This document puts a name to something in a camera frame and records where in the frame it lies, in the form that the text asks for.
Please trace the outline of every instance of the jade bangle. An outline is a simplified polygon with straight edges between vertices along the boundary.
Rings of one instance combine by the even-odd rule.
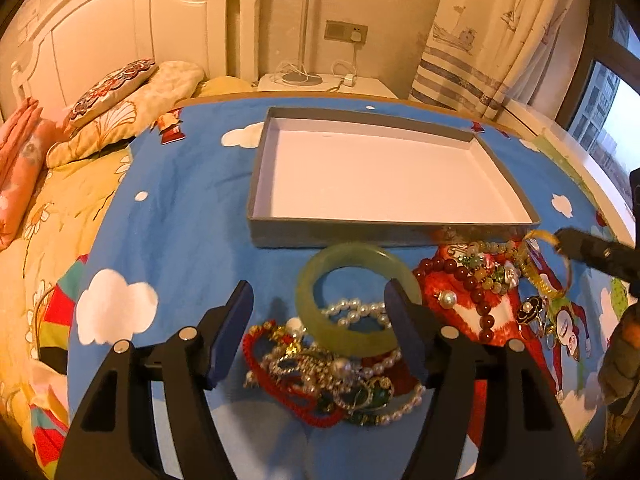
[[[296,285],[296,309],[309,334],[323,348],[353,357],[373,357],[391,352],[398,346],[393,330],[356,332],[337,326],[327,319],[314,301],[314,284],[324,274],[342,267],[363,267],[397,279],[409,299],[422,304],[422,294],[415,276],[396,256],[360,242],[347,242],[323,249],[300,271]]]

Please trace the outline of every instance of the striped curtain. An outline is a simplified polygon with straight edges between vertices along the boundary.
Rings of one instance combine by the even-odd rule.
[[[440,0],[409,99],[493,119],[540,78],[571,2]]]

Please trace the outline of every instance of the bedside table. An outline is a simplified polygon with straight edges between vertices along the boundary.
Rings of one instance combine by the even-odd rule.
[[[340,84],[340,78],[331,74],[319,74],[322,77],[322,82],[315,86],[291,86],[279,82],[277,76],[274,74],[265,74],[260,78],[258,83],[258,92],[277,92],[277,91],[308,91],[308,92],[326,92],[331,88],[335,88]],[[337,91],[338,94],[361,94],[361,95],[373,95],[378,97],[391,97],[397,99],[396,95],[384,86],[378,79],[371,77],[356,78],[356,84],[353,87],[348,87],[344,84],[340,85]]]

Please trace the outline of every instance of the cushion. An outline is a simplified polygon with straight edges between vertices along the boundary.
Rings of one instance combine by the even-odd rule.
[[[254,90],[255,88],[247,81],[238,79],[237,77],[223,75],[200,83],[191,97],[236,94],[242,92],[253,92]]]
[[[76,131],[68,141],[54,145],[47,153],[47,166],[57,168],[138,136],[176,102],[191,97],[203,76],[202,69],[193,63],[161,63],[146,84]]]
[[[108,73],[89,88],[71,108],[69,122],[72,127],[81,128],[105,113],[139,88],[151,77],[155,69],[156,62],[145,58]]]
[[[4,182],[0,183],[0,251],[7,248],[17,235],[47,150],[61,138],[61,134],[62,128],[58,124],[41,118],[21,147]]]

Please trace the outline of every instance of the bed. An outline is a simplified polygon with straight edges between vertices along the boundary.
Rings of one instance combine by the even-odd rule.
[[[584,192],[584,183],[574,182],[574,175],[572,180],[549,160],[543,153],[548,147],[523,141],[496,124],[364,96],[212,96],[225,91],[220,86],[207,91],[200,79],[237,76],[233,84],[223,80],[236,91],[250,90],[258,80],[259,4],[260,0],[58,0],[30,31],[28,65],[13,65],[16,99],[34,96],[51,109],[73,105],[97,80],[134,59],[153,58],[159,65],[156,73],[163,63],[177,60],[183,63],[174,66],[179,73],[187,66],[202,71],[185,83],[179,102],[153,108],[168,121],[167,128],[154,119],[97,150],[83,152],[75,146],[63,155],[58,148],[52,150],[20,236],[0,253],[0,268],[11,284],[0,287],[6,321],[0,326],[0,413],[35,451],[49,478],[70,418],[116,340],[128,338],[135,345],[165,340],[181,326],[196,323],[208,308],[223,304],[240,279],[249,280],[257,291],[252,322],[270,317],[284,322],[294,315],[295,277],[314,251],[257,250],[244,220],[256,125],[270,107],[365,111],[473,131],[483,136],[535,201],[544,228],[555,231],[572,225],[611,236],[597,204]],[[84,34],[88,23],[98,26]],[[154,77],[140,88],[151,85]],[[122,111],[120,106],[114,104],[111,110]],[[393,250],[411,268],[435,251]],[[548,272],[553,269],[562,279],[561,264],[553,255],[548,265]],[[110,269],[106,279],[105,269]],[[590,423],[601,406],[595,373],[627,298],[609,277],[583,267],[577,271],[580,278],[572,288],[572,301],[582,312],[580,330],[586,338],[580,345],[589,356],[575,360],[542,346],[538,355],[580,440],[593,429]],[[356,282],[367,286],[364,294]],[[122,288],[120,297],[126,298],[132,285],[144,288],[148,304],[91,310],[92,303],[100,304],[101,294],[109,297],[109,291]],[[337,300],[333,296],[340,291],[377,301],[381,286],[379,280],[355,271],[327,280],[323,293],[327,300]],[[523,285],[520,296],[532,292]],[[563,370],[564,379],[558,376]],[[388,429],[341,426],[311,431],[264,393],[245,390],[245,373],[238,356],[222,387],[207,394],[215,422],[225,428],[221,438],[239,478],[399,478],[428,402]],[[163,465],[179,478],[163,402],[161,388],[155,388]],[[481,420],[475,425],[460,475],[474,466]],[[596,439],[602,437],[601,430],[593,431]],[[361,450],[350,446],[354,438],[363,444]],[[387,452],[371,452],[379,447]]]

